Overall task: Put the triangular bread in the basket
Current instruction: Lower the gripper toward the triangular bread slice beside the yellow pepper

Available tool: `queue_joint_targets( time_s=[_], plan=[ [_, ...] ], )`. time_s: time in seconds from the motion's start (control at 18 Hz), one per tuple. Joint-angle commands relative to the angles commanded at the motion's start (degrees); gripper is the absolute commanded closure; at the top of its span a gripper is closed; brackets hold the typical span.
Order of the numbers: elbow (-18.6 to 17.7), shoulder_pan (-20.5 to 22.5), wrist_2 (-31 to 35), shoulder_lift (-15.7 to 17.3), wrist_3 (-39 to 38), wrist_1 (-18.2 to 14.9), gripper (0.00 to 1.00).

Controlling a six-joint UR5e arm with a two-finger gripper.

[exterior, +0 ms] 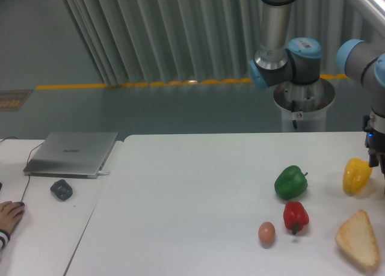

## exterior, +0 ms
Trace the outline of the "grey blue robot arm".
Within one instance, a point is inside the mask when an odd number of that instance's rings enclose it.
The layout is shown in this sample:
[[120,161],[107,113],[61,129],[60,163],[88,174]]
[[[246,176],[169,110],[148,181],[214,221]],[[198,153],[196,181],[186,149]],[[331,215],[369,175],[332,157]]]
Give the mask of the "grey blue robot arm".
[[[298,131],[298,115],[329,107],[334,87],[320,77],[321,45],[298,37],[286,41],[292,4],[296,0],[261,0],[260,47],[248,63],[251,80],[259,88],[274,87],[277,106],[290,112],[290,131]],[[346,41],[338,50],[340,71],[369,91],[371,112],[363,117],[369,166],[384,167],[384,40],[367,43]]]

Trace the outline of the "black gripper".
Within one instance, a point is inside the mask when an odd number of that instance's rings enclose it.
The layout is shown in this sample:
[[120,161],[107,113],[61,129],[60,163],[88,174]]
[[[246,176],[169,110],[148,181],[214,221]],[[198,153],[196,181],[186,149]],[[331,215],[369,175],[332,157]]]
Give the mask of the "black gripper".
[[364,115],[362,130],[366,133],[365,147],[369,155],[369,167],[377,167],[379,160],[377,153],[384,153],[384,133],[374,129],[373,115]]

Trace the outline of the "person's hand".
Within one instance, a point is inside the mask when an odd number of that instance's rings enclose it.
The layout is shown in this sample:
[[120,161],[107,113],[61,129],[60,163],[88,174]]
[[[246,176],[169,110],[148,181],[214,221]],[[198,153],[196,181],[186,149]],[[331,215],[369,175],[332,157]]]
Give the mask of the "person's hand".
[[12,234],[15,226],[23,217],[25,207],[18,202],[6,201],[1,203],[1,230]]

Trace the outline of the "striped sleeve forearm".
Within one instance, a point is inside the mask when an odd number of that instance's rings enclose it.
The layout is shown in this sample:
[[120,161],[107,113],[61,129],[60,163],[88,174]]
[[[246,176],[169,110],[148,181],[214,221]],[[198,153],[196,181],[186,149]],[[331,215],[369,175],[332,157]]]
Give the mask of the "striped sleeve forearm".
[[8,244],[10,240],[10,234],[5,230],[0,230],[0,252],[4,249],[4,247]]

